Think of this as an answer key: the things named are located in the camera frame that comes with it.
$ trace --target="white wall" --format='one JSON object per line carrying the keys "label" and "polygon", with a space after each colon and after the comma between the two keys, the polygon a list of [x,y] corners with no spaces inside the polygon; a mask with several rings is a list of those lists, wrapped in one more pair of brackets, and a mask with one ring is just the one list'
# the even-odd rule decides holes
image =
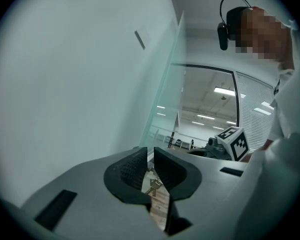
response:
{"label": "white wall", "polygon": [[215,129],[210,126],[199,125],[187,120],[181,120],[178,139],[187,143],[191,143],[191,140],[193,139],[195,146],[204,147],[206,146],[209,138],[213,138],[216,134],[219,134],[221,132],[222,130]]}
{"label": "white wall", "polygon": [[71,167],[139,145],[177,19],[171,0],[17,2],[0,29],[0,195],[20,206]]}

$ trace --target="floor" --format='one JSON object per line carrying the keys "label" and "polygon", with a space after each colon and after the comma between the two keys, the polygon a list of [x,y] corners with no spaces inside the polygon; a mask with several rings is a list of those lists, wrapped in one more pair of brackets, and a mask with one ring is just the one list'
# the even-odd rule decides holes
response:
{"label": "floor", "polygon": [[179,146],[176,146],[176,145],[171,145],[170,149],[176,150],[176,151],[179,151],[179,152],[182,152],[182,153],[188,153],[190,151],[187,148],[184,148],[184,147],[180,148]]}
{"label": "floor", "polygon": [[[151,182],[159,179],[155,172],[147,172],[142,183],[141,191],[146,193],[151,188]],[[163,231],[166,227],[168,207],[169,207],[169,192],[162,184],[153,196],[153,191],[148,193],[151,196],[150,216],[153,218],[157,226]]]}

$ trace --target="black slot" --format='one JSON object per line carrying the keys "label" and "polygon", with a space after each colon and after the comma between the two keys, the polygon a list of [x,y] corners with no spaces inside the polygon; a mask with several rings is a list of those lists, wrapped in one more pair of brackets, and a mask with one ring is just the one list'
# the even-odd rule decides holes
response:
{"label": "black slot", "polygon": [[77,193],[62,190],[44,210],[35,218],[35,221],[47,230],[52,231],[64,215]]}
{"label": "black slot", "polygon": [[236,170],[236,169],[231,169],[227,167],[223,167],[220,172],[226,173],[226,174],[231,174],[234,176],[241,177],[241,175],[244,173],[242,170]]}

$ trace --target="white shirt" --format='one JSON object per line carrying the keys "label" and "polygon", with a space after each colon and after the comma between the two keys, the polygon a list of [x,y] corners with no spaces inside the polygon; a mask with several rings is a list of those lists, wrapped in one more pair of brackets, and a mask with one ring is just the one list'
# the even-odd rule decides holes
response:
{"label": "white shirt", "polygon": [[274,118],[268,136],[271,141],[287,138],[293,133],[300,134],[300,30],[295,21],[290,23],[295,70],[293,73],[291,69],[279,70],[279,92],[271,103],[274,107]]}

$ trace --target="ceiling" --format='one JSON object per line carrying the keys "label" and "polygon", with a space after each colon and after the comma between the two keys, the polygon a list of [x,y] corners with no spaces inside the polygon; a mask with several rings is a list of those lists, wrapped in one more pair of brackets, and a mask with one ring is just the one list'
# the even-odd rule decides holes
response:
{"label": "ceiling", "polygon": [[[183,120],[226,128],[237,119],[236,97],[214,92],[215,87],[234,90],[233,75],[217,70],[187,67],[182,95]],[[215,120],[198,117],[210,116]]]}
{"label": "ceiling", "polygon": [[[280,0],[247,0],[251,6],[266,9],[271,15],[276,16],[282,22],[288,24],[291,15],[281,4]],[[221,0],[172,0],[177,19],[180,19],[184,11],[185,23],[188,29],[215,30],[220,18]],[[222,15],[225,18],[227,12],[235,7],[246,6],[242,0],[224,0]]]}

